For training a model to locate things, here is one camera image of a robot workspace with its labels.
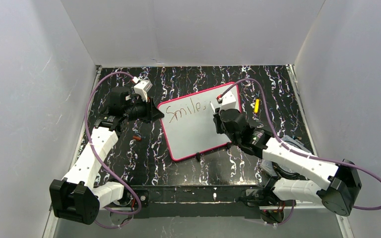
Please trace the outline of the pink framed whiteboard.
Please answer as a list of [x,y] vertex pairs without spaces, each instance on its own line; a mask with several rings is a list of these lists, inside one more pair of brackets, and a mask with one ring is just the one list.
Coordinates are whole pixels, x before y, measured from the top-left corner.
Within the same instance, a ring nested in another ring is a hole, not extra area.
[[219,148],[229,142],[224,134],[217,134],[210,102],[220,108],[216,98],[233,82],[162,102],[158,109],[171,159],[175,162]]

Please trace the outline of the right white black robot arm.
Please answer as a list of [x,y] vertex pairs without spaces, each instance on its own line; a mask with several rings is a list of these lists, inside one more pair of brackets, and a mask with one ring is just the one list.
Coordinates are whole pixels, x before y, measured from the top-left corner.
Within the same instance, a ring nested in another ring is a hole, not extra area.
[[266,200],[300,200],[322,204],[329,211],[349,216],[362,188],[356,165],[349,160],[314,159],[275,137],[265,127],[251,126],[237,109],[215,109],[216,132],[226,135],[247,155],[284,165],[303,180],[272,177],[261,190]]

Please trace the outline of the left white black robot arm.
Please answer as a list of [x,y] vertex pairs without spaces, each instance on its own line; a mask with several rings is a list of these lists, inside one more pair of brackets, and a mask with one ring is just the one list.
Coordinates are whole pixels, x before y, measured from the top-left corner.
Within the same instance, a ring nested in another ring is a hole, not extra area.
[[55,179],[50,184],[53,212],[57,218],[90,225],[100,209],[123,198],[125,189],[141,205],[139,196],[118,176],[115,181],[94,187],[95,178],[99,170],[106,167],[104,161],[124,125],[135,120],[151,123],[164,116],[147,95],[150,86],[135,85],[133,90],[133,93],[126,87],[111,90],[108,105],[101,110],[93,129],[86,132],[88,143],[79,158],[62,180]]

